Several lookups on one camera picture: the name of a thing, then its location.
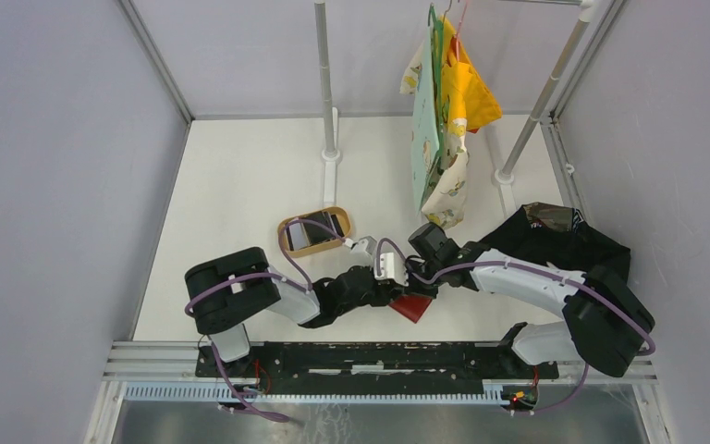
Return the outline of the yellow oval card tray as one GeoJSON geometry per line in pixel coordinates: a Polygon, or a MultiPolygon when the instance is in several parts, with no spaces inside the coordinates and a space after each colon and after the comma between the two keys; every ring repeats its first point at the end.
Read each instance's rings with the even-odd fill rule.
{"type": "Polygon", "coordinates": [[[292,258],[342,246],[351,232],[349,214],[339,206],[290,217],[277,228],[279,247],[292,258]]]}

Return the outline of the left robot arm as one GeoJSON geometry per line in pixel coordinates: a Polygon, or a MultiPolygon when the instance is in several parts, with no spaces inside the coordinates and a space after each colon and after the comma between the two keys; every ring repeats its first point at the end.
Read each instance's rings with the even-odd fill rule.
{"type": "Polygon", "coordinates": [[[270,311],[303,328],[326,327],[357,308],[389,305],[405,293],[408,274],[396,254],[383,253],[376,265],[355,265],[307,289],[271,267],[262,248],[251,247],[192,267],[184,282],[186,315],[211,341],[220,367],[238,377],[253,365],[248,319],[270,311]]]}

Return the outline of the red card holder wallet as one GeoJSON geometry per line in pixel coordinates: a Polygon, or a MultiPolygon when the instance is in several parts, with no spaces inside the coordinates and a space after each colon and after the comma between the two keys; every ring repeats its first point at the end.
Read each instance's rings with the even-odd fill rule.
{"type": "Polygon", "coordinates": [[[401,295],[388,306],[413,324],[417,324],[432,303],[431,298],[416,295],[401,295]]]}

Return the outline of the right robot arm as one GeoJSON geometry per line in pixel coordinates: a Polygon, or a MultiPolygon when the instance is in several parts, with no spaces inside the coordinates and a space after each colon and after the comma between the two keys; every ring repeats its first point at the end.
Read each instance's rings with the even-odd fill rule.
{"type": "Polygon", "coordinates": [[[612,270],[589,271],[539,265],[488,243],[458,245],[434,223],[415,230],[409,243],[421,263],[410,280],[426,288],[443,284],[509,296],[555,315],[557,321],[514,326],[496,354],[499,370],[520,377],[534,365],[580,361],[622,377],[633,360],[653,354],[655,320],[612,270]]]}

